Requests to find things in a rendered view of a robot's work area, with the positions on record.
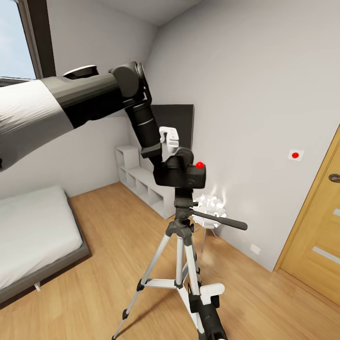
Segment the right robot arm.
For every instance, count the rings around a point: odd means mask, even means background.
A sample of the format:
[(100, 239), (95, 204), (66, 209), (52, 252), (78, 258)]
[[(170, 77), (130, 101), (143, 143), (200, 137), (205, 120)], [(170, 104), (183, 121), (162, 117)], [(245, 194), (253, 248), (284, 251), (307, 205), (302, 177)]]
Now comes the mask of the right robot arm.
[(216, 311), (220, 307), (219, 295), (224, 292), (225, 286), (222, 283), (202, 286), (199, 281), (198, 286), (200, 295), (193, 296), (188, 283), (191, 313), (199, 312), (206, 340), (228, 340)]

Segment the digital camera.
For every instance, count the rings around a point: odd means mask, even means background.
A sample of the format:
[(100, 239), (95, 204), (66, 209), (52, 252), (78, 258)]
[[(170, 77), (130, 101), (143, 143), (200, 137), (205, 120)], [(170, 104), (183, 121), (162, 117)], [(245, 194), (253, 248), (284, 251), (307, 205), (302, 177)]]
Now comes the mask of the digital camera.
[(159, 186), (185, 187), (193, 189), (205, 188), (206, 165), (198, 162), (193, 165), (192, 151), (179, 148), (166, 162), (162, 162), (163, 173), (153, 169), (155, 183)]

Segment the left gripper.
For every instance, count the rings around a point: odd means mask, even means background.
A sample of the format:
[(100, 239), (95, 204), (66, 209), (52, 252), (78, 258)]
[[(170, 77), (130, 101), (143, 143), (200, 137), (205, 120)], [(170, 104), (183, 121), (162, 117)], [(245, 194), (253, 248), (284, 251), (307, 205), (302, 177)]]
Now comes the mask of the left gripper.
[(141, 124), (132, 125), (133, 130), (142, 147), (141, 155), (143, 159), (149, 158), (153, 167), (162, 174), (162, 143), (161, 135), (155, 118)]

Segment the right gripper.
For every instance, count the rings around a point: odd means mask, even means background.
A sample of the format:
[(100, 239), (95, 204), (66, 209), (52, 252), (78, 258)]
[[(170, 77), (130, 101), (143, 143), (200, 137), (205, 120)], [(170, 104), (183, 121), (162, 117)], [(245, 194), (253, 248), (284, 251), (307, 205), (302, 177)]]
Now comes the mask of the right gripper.
[[(198, 281), (199, 288), (201, 287), (201, 283)], [(219, 318), (216, 308), (220, 307), (219, 295), (211, 296), (211, 304), (203, 305), (203, 302), (200, 298), (200, 295), (193, 296), (190, 284), (188, 283), (188, 294), (189, 294), (189, 304), (191, 313), (199, 312), (202, 326), (204, 321), (211, 317), (216, 316)]]

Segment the camera tripod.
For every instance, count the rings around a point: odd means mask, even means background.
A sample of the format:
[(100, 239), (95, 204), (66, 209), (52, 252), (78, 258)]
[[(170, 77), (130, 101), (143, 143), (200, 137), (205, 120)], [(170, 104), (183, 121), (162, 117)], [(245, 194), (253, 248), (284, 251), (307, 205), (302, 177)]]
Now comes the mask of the camera tripod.
[[(200, 216), (203, 218), (211, 219), (217, 221), (221, 224), (228, 225), (240, 230), (247, 230), (248, 225), (242, 221), (236, 221), (224, 217), (212, 216), (206, 213), (194, 211), (194, 206), (198, 206), (199, 202), (194, 202), (192, 193), (193, 188), (185, 188), (185, 187), (175, 187), (175, 200), (174, 206), (176, 208), (176, 218), (174, 221), (169, 223), (169, 226), (161, 240), (161, 243), (154, 254), (148, 268), (145, 271), (145, 274), (142, 279), (139, 280), (137, 285), (136, 294), (133, 300), (129, 303), (127, 309), (122, 312), (122, 321), (119, 325), (115, 335), (111, 340), (115, 340), (117, 333), (120, 331), (121, 326), (123, 325), (125, 319), (128, 317), (130, 309), (136, 301), (136, 298), (139, 296), (139, 293), (145, 287), (162, 287), (162, 288), (174, 288), (177, 289), (183, 303), (189, 313), (189, 316), (192, 318), (195, 328), (198, 332), (199, 340), (206, 340), (206, 335), (204, 332), (204, 328), (202, 326), (201, 318), (199, 312), (191, 313), (190, 304), (189, 304), (189, 294), (187, 293), (183, 283), (185, 282), (188, 274), (191, 280), (191, 290), (193, 296), (200, 295), (200, 290), (198, 286), (198, 281), (200, 280), (200, 268), (197, 265), (197, 255), (194, 248), (194, 242), (192, 239), (192, 233), (195, 231), (195, 224), (191, 224), (189, 217), (192, 215)], [(191, 224), (191, 226), (190, 226)], [(178, 250), (177, 250), (177, 275), (175, 280), (158, 280), (158, 279), (149, 279), (149, 275), (153, 270), (155, 264), (160, 258), (164, 247), (166, 246), (169, 238), (173, 233), (176, 233), (178, 236)], [(187, 263), (183, 267), (183, 248), (185, 247)]]

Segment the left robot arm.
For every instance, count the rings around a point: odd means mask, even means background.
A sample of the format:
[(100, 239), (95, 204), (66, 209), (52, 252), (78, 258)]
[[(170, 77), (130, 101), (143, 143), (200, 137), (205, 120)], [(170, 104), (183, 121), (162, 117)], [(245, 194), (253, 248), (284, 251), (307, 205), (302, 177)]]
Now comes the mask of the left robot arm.
[(132, 61), (106, 74), (99, 74), (96, 67), (0, 87), (0, 172), (88, 120), (125, 109), (143, 159), (149, 158), (163, 173), (162, 143), (176, 153), (179, 138), (173, 127), (158, 128), (143, 65)]

